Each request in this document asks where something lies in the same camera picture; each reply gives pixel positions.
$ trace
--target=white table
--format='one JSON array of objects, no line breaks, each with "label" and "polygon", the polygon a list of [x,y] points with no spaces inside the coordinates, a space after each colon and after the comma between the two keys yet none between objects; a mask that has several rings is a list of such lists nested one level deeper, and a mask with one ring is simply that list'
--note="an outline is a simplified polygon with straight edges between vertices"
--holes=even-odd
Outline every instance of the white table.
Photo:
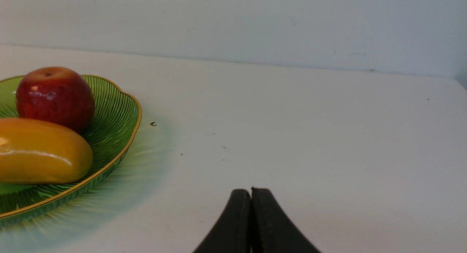
[{"label": "white table", "polygon": [[4,229],[2,253],[190,253],[251,186],[323,253],[467,252],[453,79],[0,46],[1,78],[53,65],[115,81],[142,126],[107,180]]}]

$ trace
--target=red apple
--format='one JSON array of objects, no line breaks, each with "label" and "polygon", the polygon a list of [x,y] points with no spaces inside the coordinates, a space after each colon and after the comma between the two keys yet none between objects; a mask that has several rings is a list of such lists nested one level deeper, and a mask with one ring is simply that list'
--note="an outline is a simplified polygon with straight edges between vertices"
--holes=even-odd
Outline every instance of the red apple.
[{"label": "red apple", "polygon": [[23,77],[16,90],[16,108],[20,117],[81,132],[94,117],[95,103],[89,85],[77,72],[45,67]]}]

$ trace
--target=green plate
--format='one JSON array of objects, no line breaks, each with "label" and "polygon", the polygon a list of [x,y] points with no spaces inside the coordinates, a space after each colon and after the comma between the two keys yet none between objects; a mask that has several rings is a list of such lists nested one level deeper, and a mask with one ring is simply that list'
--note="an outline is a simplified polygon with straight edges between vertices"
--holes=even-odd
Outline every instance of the green plate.
[{"label": "green plate", "polygon": [[[0,81],[0,118],[18,117],[15,92],[22,77]],[[127,153],[141,123],[140,103],[105,78],[94,75],[83,75],[83,78],[96,102],[94,119],[81,134],[94,155],[90,172],[69,184],[0,183],[0,227],[48,213],[82,195],[112,173]]]}]

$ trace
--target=mango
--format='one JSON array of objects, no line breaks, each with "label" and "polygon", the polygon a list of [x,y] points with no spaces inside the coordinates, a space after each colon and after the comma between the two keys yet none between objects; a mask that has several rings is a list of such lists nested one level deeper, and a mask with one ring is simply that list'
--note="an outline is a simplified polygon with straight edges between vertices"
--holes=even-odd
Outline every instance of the mango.
[{"label": "mango", "polygon": [[0,118],[0,182],[63,184],[92,165],[84,138],[62,125],[28,118]]}]

